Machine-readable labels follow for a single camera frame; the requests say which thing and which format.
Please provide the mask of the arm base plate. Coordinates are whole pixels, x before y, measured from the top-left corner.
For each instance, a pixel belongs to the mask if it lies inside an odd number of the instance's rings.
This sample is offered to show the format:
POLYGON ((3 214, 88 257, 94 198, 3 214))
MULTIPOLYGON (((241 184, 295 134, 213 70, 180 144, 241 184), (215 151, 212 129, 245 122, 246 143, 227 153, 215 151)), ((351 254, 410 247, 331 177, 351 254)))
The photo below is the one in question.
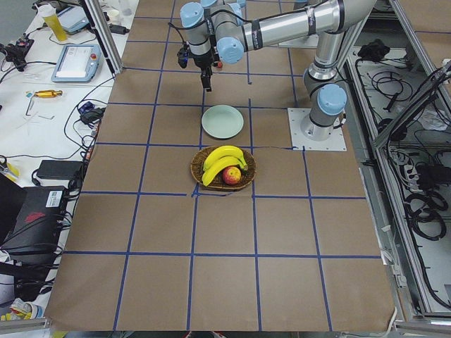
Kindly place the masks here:
POLYGON ((310 119, 310 108, 289 108, 288 122, 292 148, 305 151, 346 151, 340 118, 329 127, 319 127, 310 119))

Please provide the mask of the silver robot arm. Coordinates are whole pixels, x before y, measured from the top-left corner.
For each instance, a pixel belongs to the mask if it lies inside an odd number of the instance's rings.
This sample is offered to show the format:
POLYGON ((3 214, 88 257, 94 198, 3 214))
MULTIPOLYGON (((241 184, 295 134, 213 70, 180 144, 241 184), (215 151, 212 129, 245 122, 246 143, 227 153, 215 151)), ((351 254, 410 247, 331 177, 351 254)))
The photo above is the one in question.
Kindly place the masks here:
POLYGON ((334 83, 339 62, 349 53, 344 41, 363 23, 374 1, 306 1, 287 13, 245 20, 240 16, 244 1, 200 1, 186 3, 180 10, 185 31, 178 64, 186 68, 189 59, 201 70, 202 86, 211 91, 212 67, 219 62, 234 64, 248 51, 300 37, 318 36, 313 62, 304 72, 304 85, 311 97, 309 115, 301 122, 310 140, 327 140, 334 123, 345 109, 347 95, 334 83))

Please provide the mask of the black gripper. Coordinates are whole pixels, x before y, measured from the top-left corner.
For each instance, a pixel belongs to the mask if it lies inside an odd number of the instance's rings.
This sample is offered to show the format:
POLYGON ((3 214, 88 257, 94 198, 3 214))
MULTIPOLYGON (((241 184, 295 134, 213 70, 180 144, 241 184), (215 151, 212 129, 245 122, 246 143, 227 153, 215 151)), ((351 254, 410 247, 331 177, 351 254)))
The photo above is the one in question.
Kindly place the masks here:
POLYGON ((194 64, 202 71, 201 81, 203 88, 211 92, 211 67, 216 64, 216 53, 210 45, 190 45, 190 55, 194 64))

